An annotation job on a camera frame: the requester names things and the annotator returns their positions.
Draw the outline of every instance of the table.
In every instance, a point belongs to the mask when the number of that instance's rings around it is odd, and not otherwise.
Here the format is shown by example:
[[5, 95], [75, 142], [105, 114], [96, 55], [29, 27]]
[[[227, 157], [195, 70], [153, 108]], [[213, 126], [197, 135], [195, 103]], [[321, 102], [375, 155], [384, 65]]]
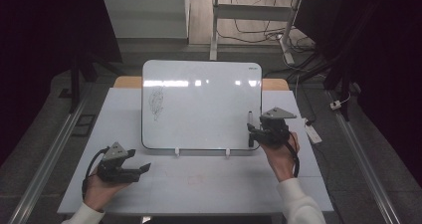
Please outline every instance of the table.
[[[115, 88], [109, 90], [59, 213], [77, 211], [89, 162], [101, 148], [115, 141], [125, 149], [136, 149], [135, 156], [126, 161], [124, 168], [138, 168], [148, 162], [151, 168], [142, 174], [139, 182], [117, 194], [105, 209], [108, 213], [139, 216], [281, 213], [281, 198], [275, 188], [277, 179], [261, 148], [250, 155], [229, 157], [148, 153], [140, 144], [139, 81], [141, 77], [119, 78]], [[278, 106], [299, 117], [288, 120], [301, 143], [299, 179], [304, 191], [316, 200], [322, 211], [332, 211], [293, 93], [275, 91], [283, 86], [281, 80], [263, 80], [263, 84], [269, 88], [263, 91], [263, 110]]]

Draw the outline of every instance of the human hand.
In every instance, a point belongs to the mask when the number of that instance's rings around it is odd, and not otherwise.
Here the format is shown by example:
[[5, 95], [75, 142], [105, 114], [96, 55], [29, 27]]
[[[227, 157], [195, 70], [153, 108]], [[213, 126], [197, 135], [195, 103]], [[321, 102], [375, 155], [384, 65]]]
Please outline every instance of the human hand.
[[116, 193], [127, 187], [130, 183], [103, 182], [97, 176], [97, 168], [88, 178], [87, 193], [84, 202], [92, 209], [102, 212], [103, 208], [111, 201]]
[[[299, 146], [298, 136], [295, 132], [291, 132], [289, 144], [296, 152], [299, 152], [301, 147]], [[294, 177], [293, 167], [295, 166], [295, 162], [292, 158], [292, 154], [285, 145], [280, 147], [271, 147], [260, 143], [260, 146], [267, 154], [268, 163], [270, 163], [270, 166], [276, 174], [279, 182]]]

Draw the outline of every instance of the white device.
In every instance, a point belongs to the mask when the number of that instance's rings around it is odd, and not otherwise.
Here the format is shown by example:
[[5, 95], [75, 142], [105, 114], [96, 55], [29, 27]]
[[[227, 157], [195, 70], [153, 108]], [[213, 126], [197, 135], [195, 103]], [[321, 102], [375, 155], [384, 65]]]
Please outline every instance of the white device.
[[151, 149], [254, 150], [262, 70], [254, 63], [148, 61], [142, 71], [141, 141]]

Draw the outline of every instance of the black cable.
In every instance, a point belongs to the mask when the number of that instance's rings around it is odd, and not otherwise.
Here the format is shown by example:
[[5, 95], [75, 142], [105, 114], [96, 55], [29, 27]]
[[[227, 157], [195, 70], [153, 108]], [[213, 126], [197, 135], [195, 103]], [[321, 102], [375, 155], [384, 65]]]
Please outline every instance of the black cable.
[[289, 134], [293, 138], [293, 141], [295, 142], [295, 149], [292, 148], [292, 146], [289, 144], [289, 142], [286, 143], [286, 147], [290, 151], [292, 158], [293, 158], [293, 161], [295, 162], [295, 171], [293, 173], [293, 176], [298, 177], [299, 169], [300, 169], [300, 166], [301, 166], [301, 162], [299, 161], [299, 157], [298, 157], [298, 143], [297, 143], [295, 137], [293, 136], [293, 134], [290, 131], [289, 131]]
[[307, 59], [306, 60], [304, 60], [301, 64], [299, 64], [298, 66], [296, 66], [295, 67], [295, 71], [293, 71], [287, 78], [286, 78], [286, 81], [289, 83], [290, 82], [290, 79], [291, 79], [291, 77], [294, 75], [294, 74], [296, 74], [296, 73], [298, 73], [298, 72], [300, 72], [301, 71], [301, 69], [302, 68], [304, 68], [305, 66], [307, 66], [311, 61], [313, 61], [317, 56], [319, 56], [319, 54], [318, 53], [316, 53], [316, 52], [314, 52], [314, 53], [312, 53], [310, 56], [308, 56], [307, 57]]
[[100, 156], [100, 154], [105, 154], [109, 150], [109, 147], [106, 147], [104, 149], [101, 149], [97, 154], [93, 157], [93, 159], [90, 162], [90, 165], [88, 166], [87, 173], [85, 174], [84, 181], [82, 182], [82, 199], [85, 198], [85, 194], [87, 193], [88, 189], [88, 178], [90, 177], [91, 168], [93, 167], [94, 162], [97, 160], [97, 158]]
[[247, 40], [243, 40], [243, 39], [240, 39], [240, 38], [235, 38], [235, 37], [226, 37], [226, 36], [221, 35], [221, 34], [218, 32], [218, 30], [217, 30], [217, 34], [218, 34], [218, 36], [220, 36], [220, 37], [222, 37], [222, 38], [233, 39], [233, 40], [237, 40], [237, 41], [241, 41], [241, 42], [246, 42], [246, 43], [261, 43], [261, 42], [266, 42], [266, 41], [268, 41], [268, 39], [263, 39], [263, 40], [258, 40], [258, 41], [247, 41]]
[[101, 149], [97, 154], [93, 157], [93, 160], [91, 160], [90, 165], [88, 166], [87, 173], [85, 174], [85, 178], [88, 178], [91, 173], [91, 168], [93, 167], [94, 162], [96, 161], [97, 157], [100, 156], [100, 154], [104, 154], [109, 150], [109, 147], [106, 147], [104, 149]]

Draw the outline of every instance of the floor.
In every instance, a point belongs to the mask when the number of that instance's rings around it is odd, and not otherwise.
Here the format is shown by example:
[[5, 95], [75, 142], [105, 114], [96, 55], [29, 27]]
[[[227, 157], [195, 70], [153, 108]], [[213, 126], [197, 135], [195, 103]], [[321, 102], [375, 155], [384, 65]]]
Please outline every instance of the floor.
[[[267, 4], [271, 4], [270, 1], [274, 2], [274, 0], [268, 0]], [[204, 29], [204, 32], [198, 32], [198, 34], [207, 34], [205, 30], [208, 28], [205, 25], [200, 25], [200, 21], [196, 22], [199, 24], [197, 26]], [[251, 27], [242, 27], [242, 29], [265, 29], [265, 23], [258, 22], [257, 24], [256, 27], [251, 25]], [[194, 21], [192, 21], [190, 28], [193, 29], [194, 27]], [[243, 36], [242, 34], [236, 34], [237, 32], [234, 29], [235, 27], [231, 29], [234, 32], [231, 35]], [[195, 45], [162, 44], [159, 42], [147, 44], [120, 42], [123, 64], [115, 64], [115, 66], [129, 75], [140, 76], [142, 74], [142, 64], [151, 59], [207, 61], [209, 58], [209, 46], [205, 44], [208, 44], [207, 39], [209, 41], [210, 38], [199, 37], [194, 38], [192, 35], [191, 43], [195, 43]], [[268, 78], [287, 78], [294, 69], [286, 67], [283, 63], [280, 47], [273, 46], [271, 42], [268, 43], [259, 46], [223, 44], [224, 46], [219, 48], [218, 60], [255, 62], [262, 66], [263, 75], [267, 75]], [[310, 53], [293, 53], [293, 55], [297, 64], [300, 64]], [[99, 78], [94, 84], [91, 84], [93, 85], [93, 90], [88, 98], [87, 105], [82, 111], [82, 115], [93, 118], [96, 118], [100, 113], [106, 93], [116, 79], [115, 74], [103, 67], [99, 65], [95, 65], [95, 67], [99, 73]], [[325, 75], [320, 74], [320, 76], [314, 77], [298, 86], [296, 86], [296, 76], [293, 76], [290, 88], [297, 97], [302, 116], [316, 120], [313, 126], [323, 140], [321, 144], [314, 145], [313, 149], [326, 189], [329, 192], [332, 203], [336, 207], [335, 212], [324, 213], [326, 222], [385, 223], [371, 190], [350, 150], [350, 145], [340, 129], [336, 115], [327, 106], [331, 101], [329, 96], [336, 98], [338, 97], [338, 92], [330, 91], [328, 94], [322, 88], [321, 81]], [[60, 93], [63, 89], [69, 88], [69, 72], [57, 75], [52, 80], [51, 93], [44, 107], [22, 137], [15, 151], [1, 166], [0, 223], [6, 223], [10, 219], [45, 153], [51, 143], [53, 143], [62, 123], [66, 119], [71, 101], [67, 98], [61, 98]], [[358, 92], [353, 91], [349, 100], [350, 124], [354, 128], [402, 223], [422, 223], [422, 190], [420, 186], [405, 168], [387, 140], [360, 109], [356, 102], [357, 97]], [[60, 223], [63, 219], [69, 218], [58, 215], [56, 212], [78, 165], [79, 158], [89, 140], [90, 131], [89, 126], [77, 126], [73, 129], [73, 135], [66, 143], [27, 223]], [[249, 221], [245, 220], [245, 218], [214, 219], [214, 222], [248, 223], [256, 220], [256, 223], [282, 223], [280, 215], [272, 216], [270, 219], [256, 218]], [[140, 219], [139, 217], [109, 215], [104, 222], [109, 224], [139, 223]], [[172, 219], [171, 221], [161, 219], [161, 223], [176, 222], [203, 223], [203, 220], [195, 218], [180, 218], [177, 220]]]

